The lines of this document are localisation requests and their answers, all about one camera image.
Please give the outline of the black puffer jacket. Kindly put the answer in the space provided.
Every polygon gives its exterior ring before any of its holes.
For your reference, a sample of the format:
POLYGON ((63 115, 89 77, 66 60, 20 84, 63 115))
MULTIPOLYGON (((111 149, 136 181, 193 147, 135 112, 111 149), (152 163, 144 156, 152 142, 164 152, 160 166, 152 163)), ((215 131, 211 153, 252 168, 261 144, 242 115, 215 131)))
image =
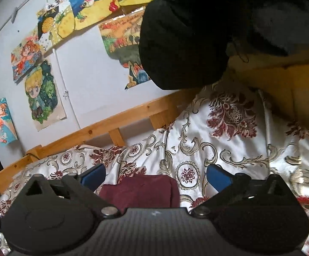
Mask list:
POLYGON ((153 0, 143 14, 141 64, 163 90, 218 81, 229 45, 278 57, 309 48, 309 0, 153 0))

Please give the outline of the floral satin bed cover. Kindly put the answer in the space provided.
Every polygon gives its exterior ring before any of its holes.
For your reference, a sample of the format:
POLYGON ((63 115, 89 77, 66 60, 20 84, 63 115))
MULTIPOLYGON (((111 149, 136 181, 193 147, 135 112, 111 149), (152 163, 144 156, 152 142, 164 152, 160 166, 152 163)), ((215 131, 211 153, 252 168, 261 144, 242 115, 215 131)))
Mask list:
MULTIPOLYGON (((309 130, 272 110, 268 96, 224 81, 205 87, 167 128, 128 147, 73 147, 27 165, 0 197, 4 215, 31 176, 60 179, 97 164, 106 183, 135 175, 167 175, 177 181, 180 204, 192 209, 216 194, 206 169, 217 165, 254 179, 280 175, 309 217, 309 130)), ((309 236, 303 252, 309 255, 309 236)))

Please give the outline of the autumn landscape painting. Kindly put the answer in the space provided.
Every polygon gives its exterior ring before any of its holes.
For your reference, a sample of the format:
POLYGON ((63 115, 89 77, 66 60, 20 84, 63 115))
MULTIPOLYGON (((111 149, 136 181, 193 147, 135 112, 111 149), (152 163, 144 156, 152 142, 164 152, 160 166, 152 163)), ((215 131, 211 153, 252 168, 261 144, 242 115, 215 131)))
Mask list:
POLYGON ((141 7, 127 15, 115 17, 98 25, 108 56, 129 70, 126 89, 150 80, 142 67, 139 53, 144 12, 145 8, 141 7))

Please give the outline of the wooden bed frame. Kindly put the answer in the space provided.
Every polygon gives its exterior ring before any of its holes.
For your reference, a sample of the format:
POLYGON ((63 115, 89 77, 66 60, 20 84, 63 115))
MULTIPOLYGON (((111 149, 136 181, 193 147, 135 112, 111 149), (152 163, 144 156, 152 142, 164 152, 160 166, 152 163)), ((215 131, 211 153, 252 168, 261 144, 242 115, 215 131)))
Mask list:
MULTIPOLYGON (((244 83, 269 93, 284 114, 309 126, 309 55, 287 58, 251 55, 250 59, 252 62, 245 64, 232 57, 230 68, 244 83)), ((179 90, 86 126, 46 146, 35 146, 0 172, 0 192, 7 189, 15 174, 39 158, 104 134, 110 136, 113 144, 123 146, 120 128, 145 118, 150 119, 154 129, 162 128, 178 117, 178 107, 191 102, 198 92, 198 88, 179 90)))

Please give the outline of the maroon knit sweater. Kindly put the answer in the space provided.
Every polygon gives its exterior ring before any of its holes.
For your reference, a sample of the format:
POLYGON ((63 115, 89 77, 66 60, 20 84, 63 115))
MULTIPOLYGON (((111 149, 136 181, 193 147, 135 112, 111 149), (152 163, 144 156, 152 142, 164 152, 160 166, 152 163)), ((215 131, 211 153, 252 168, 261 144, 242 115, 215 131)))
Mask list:
POLYGON ((129 208, 177 208, 180 194, 175 179, 167 175, 142 175, 123 178, 118 184, 105 184, 99 197, 121 213, 129 208))

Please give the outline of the blond boy anime drawing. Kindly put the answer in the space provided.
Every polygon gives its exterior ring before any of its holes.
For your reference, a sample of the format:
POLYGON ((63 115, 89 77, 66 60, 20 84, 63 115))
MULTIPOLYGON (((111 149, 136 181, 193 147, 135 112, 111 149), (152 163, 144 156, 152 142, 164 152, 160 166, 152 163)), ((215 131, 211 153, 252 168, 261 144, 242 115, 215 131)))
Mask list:
POLYGON ((30 71, 25 77, 24 87, 37 131, 67 118, 48 60, 43 60, 30 71))

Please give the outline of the small orange-haired girl cutout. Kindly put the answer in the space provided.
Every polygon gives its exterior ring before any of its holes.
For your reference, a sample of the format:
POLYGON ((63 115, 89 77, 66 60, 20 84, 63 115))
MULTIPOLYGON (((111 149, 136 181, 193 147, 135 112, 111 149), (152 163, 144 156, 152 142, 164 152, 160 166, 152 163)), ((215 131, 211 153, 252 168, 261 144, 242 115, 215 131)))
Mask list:
POLYGON ((0 144, 7 145, 17 140, 16 130, 5 97, 0 99, 0 144))

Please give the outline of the red-haired girl anime drawing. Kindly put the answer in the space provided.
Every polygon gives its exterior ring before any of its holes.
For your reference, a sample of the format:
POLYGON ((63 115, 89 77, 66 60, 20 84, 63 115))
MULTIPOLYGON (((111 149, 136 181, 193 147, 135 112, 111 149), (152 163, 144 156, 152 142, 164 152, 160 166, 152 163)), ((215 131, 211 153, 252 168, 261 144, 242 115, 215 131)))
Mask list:
POLYGON ((13 81, 17 83, 25 73, 33 68, 40 57, 38 29, 35 27, 11 52, 13 81))

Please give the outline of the yellow pineapple painting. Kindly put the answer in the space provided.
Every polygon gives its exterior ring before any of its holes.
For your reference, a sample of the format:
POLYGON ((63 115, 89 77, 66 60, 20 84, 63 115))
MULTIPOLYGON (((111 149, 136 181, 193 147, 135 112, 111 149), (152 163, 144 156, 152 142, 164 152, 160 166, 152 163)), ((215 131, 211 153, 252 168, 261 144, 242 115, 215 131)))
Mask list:
POLYGON ((69 0, 47 3, 37 13, 37 17, 38 42, 42 54, 71 35, 75 29, 74 13, 69 0))

